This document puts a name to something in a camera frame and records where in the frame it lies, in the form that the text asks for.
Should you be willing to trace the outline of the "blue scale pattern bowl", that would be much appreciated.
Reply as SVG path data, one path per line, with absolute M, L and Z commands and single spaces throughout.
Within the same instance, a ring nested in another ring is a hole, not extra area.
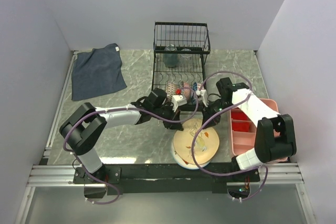
M 176 95 L 177 89 L 179 89 L 179 85 L 176 83 L 169 82 L 165 85 L 165 92 L 167 94 L 167 100 L 171 100 L 172 96 Z

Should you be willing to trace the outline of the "blue patterned bowl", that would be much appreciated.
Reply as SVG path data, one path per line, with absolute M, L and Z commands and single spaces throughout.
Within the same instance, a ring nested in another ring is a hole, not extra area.
M 195 91 L 196 93 L 196 90 L 201 90 L 201 89 L 204 89 L 204 87 L 201 87 L 201 84 L 200 83 L 197 83 L 197 82 L 194 82 L 191 86 L 192 90 Z M 192 92 L 192 96 L 191 96 L 191 104 L 196 104 L 196 100 L 197 100 L 197 96 L 194 95 L 194 93 Z

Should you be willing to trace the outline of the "pink floral leaf-pattern bowl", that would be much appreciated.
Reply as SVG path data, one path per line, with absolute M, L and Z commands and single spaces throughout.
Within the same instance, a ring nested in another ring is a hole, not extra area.
M 181 94 L 184 95 L 187 98 L 187 100 L 190 100 L 192 96 L 190 88 L 191 86 L 187 82 L 182 81 L 180 83 L 179 89 L 181 91 Z

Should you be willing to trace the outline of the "blue grey ceramic mug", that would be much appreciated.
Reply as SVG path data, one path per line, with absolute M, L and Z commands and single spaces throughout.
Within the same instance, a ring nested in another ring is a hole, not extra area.
M 176 46 L 168 45 L 164 49 L 165 53 L 163 54 L 163 62 L 169 68 L 175 68 L 179 63 L 178 54 L 175 53 Z

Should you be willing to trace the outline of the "clear glass cup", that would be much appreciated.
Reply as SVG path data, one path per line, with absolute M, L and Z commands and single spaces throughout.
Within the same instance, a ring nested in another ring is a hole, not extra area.
M 181 61 L 184 65 L 190 65 L 192 62 L 192 54 L 189 48 L 183 48 L 181 50 Z

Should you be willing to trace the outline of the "light blue plate underneath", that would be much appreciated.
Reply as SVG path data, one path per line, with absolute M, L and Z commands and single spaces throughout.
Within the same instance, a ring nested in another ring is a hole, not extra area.
M 175 162 L 180 165 L 181 167 L 185 168 L 185 169 L 189 169 L 189 170 L 197 170 L 199 169 L 198 166 L 194 165 L 194 164 L 190 164 L 188 162 L 185 162 L 175 151 L 175 148 L 173 146 L 173 144 L 171 144 L 171 154 L 175 160 Z

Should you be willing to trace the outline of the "beige bird pattern plate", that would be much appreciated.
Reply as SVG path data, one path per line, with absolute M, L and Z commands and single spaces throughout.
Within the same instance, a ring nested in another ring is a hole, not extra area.
M 190 119 L 182 124 L 183 130 L 176 131 L 173 146 L 177 155 L 187 164 L 195 164 L 192 159 L 192 141 L 202 126 L 201 119 Z M 194 156 L 199 165 L 209 162 L 219 148 L 219 136 L 213 127 L 201 130 L 194 144 Z

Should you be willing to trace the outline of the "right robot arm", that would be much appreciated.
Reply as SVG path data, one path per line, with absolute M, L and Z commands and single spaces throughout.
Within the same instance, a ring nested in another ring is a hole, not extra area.
M 297 152 L 293 119 L 280 114 L 256 97 L 243 82 L 233 84 L 229 77 L 216 83 L 220 98 L 202 108 L 203 129 L 218 124 L 220 113 L 240 109 L 256 127 L 254 147 L 232 158 L 231 178 L 242 181 L 248 170 Z

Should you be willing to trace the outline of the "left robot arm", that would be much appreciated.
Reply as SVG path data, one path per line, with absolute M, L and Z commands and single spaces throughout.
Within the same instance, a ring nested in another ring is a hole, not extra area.
M 154 89 L 126 106 L 104 109 L 86 102 L 63 123 L 59 133 L 84 165 L 91 182 L 99 183 L 105 176 L 104 164 L 94 148 L 105 128 L 139 125 L 156 118 L 163 121 L 166 129 L 183 129 L 182 123 L 177 123 L 180 113 L 173 111 L 173 104 L 166 98 L 164 90 Z

